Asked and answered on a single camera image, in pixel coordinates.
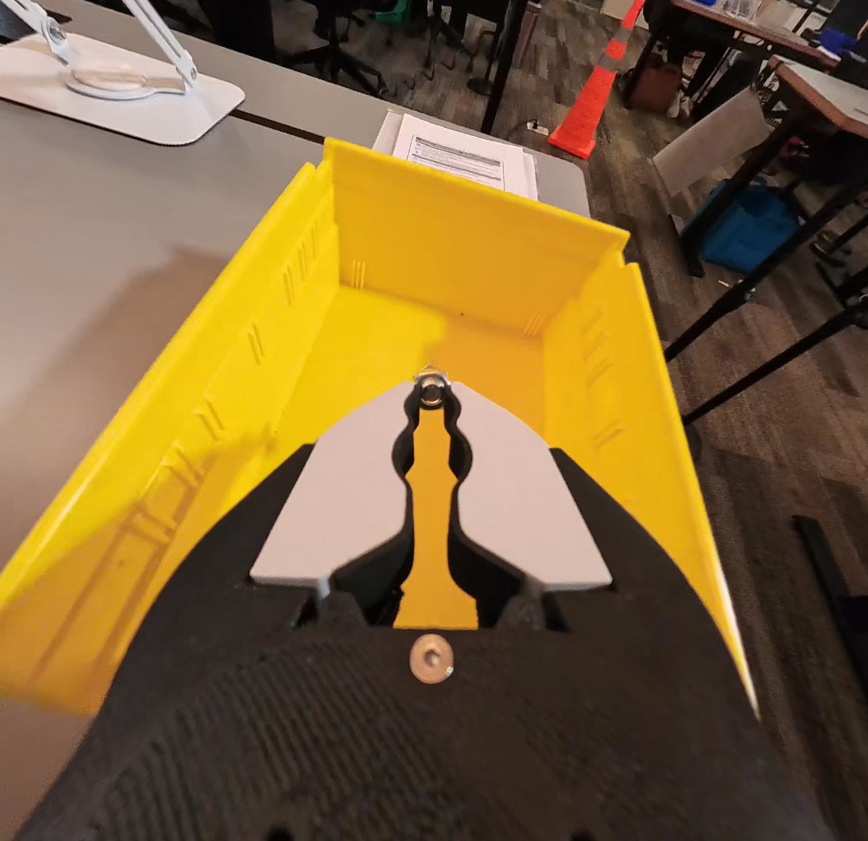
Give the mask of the grey cardboard sheet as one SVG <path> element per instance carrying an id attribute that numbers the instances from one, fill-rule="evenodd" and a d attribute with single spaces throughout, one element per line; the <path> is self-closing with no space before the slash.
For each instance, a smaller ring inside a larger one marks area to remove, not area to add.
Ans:
<path id="1" fill-rule="evenodd" d="M 652 159 L 670 198 L 765 142 L 771 129 L 747 87 L 691 126 Z"/>

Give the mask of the yellow plastic bin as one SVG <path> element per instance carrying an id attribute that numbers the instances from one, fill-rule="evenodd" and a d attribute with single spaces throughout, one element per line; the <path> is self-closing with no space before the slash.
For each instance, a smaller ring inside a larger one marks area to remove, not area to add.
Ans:
<path id="1" fill-rule="evenodd" d="M 426 365 L 566 451 L 659 542 L 754 684 L 627 233 L 344 141 L 201 301 L 71 357 L 2 444 L 2 697 L 95 713 L 157 590 L 280 461 Z"/>

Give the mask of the brown bag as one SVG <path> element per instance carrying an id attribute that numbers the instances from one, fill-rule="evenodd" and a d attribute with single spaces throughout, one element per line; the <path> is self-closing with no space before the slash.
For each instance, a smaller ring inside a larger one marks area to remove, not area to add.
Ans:
<path id="1" fill-rule="evenodd" d="M 638 74 L 633 92 L 627 96 L 627 107 L 665 115 L 680 91 L 681 76 L 681 64 L 672 63 L 661 54 L 652 54 Z"/>

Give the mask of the blue fabric bag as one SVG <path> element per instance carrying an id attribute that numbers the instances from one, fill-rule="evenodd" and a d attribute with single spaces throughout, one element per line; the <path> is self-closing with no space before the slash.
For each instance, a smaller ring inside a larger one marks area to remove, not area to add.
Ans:
<path id="1" fill-rule="evenodd" d="M 799 228 L 793 204 L 765 177 L 743 189 L 700 244 L 700 258 L 749 274 Z"/>

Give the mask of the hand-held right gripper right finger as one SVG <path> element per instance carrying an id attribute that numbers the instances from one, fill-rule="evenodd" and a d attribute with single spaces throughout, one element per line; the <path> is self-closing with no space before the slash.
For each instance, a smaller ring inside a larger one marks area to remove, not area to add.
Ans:
<path id="1" fill-rule="evenodd" d="M 493 628 L 516 596 L 612 586 L 613 577 L 552 449 L 527 423 L 453 382 L 448 393 L 448 564 Z"/>

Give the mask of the orange traffic cone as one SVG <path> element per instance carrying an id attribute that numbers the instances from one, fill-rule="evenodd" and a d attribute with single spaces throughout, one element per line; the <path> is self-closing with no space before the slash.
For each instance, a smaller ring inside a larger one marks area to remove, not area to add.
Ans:
<path id="1" fill-rule="evenodd" d="M 562 123 L 550 133 L 548 143 L 586 161 L 595 146 L 595 135 L 611 94 L 617 71 L 646 0 L 634 0 L 610 39 L 593 71 Z"/>

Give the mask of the white document stand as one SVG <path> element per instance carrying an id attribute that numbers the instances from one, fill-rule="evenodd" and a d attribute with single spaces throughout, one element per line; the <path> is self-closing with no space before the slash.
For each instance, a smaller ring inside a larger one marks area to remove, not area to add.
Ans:
<path id="1" fill-rule="evenodd" d="M 200 74 L 149 0 L 121 0 L 166 62 L 67 33 L 34 0 L 2 0 L 33 34 L 1 48 L 1 98 L 161 146 L 199 141 L 245 94 Z"/>

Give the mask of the grey desk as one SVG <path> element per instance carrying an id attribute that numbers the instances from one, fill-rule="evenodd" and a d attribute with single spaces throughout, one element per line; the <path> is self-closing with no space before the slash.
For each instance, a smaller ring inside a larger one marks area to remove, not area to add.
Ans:
<path id="1" fill-rule="evenodd" d="M 320 143 L 228 119 L 191 146 L 133 141 L 24 107 L 2 106 L 2 562 L 22 545 L 58 540 L 55 572 L 75 603 L 109 555 L 133 564 L 109 589 L 122 633 L 108 655 L 84 659 L 95 684 L 72 707 L 33 691 L 26 661 L 66 615 L 24 586 L 2 611 L 2 834 L 42 795 L 92 721 L 123 652 L 158 588 L 220 519 L 313 435 L 291 442 L 289 384 L 256 370 L 241 333 L 233 368 L 220 373 L 212 406 L 251 396 L 263 408 L 238 425 L 194 404 L 170 422 L 179 443 L 152 446 L 133 430 L 131 454 L 100 461 L 98 442 L 119 442 L 111 422 L 136 406 L 140 381 Z M 101 499 L 79 495 L 90 456 L 107 473 Z"/>

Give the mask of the black office chair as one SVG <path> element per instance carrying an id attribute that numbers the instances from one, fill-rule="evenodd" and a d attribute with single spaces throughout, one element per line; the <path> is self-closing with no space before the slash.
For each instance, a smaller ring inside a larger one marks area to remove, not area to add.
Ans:
<path id="1" fill-rule="evenodd" d="M 342 47 L 338 19 L 352 21 L 353 13 L 361 9 L 364 0 L 301 0 L 317 11 L 313 27 L 323 45 L 296 53 L 280 53 L 280 62 L 288 68 L 314 66 L 321 76 L 337 83 L 341 74 L 354 81 L 369 96 L 381 99 L 386 85 L 381 72 Z"/>

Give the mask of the laminated paper sheet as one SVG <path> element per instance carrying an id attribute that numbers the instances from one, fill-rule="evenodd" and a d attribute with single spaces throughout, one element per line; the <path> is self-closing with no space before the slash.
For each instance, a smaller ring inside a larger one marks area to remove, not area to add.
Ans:
<path id="1" fill-rule="evenodd" d="M 509 194 L 538 200 L 534 156 L 521 147 L 388 111 L 373 150 Z"/>

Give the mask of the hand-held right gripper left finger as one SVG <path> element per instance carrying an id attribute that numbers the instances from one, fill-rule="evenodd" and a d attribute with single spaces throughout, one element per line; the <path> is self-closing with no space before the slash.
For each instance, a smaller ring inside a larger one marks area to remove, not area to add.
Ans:
<path id="1" fill-rule="evenodd" d="M 333 424 L 312 446 L 249 572 L 258 585 L 353 597 L 382 623 L 414 561 L 417 391 L 401 382 Z"/>

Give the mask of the steel hex nut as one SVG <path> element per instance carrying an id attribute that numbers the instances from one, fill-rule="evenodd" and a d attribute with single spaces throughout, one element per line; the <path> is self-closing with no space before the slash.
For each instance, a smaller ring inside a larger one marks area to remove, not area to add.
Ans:
<path id="1" fill-rule="evenodd" d="M 414 387 L 418 391 L 420 409 L 437 411 L 443 408 L 450 394 L 451 382 L 444 370 L 427 365 L 415 375 Z"/>

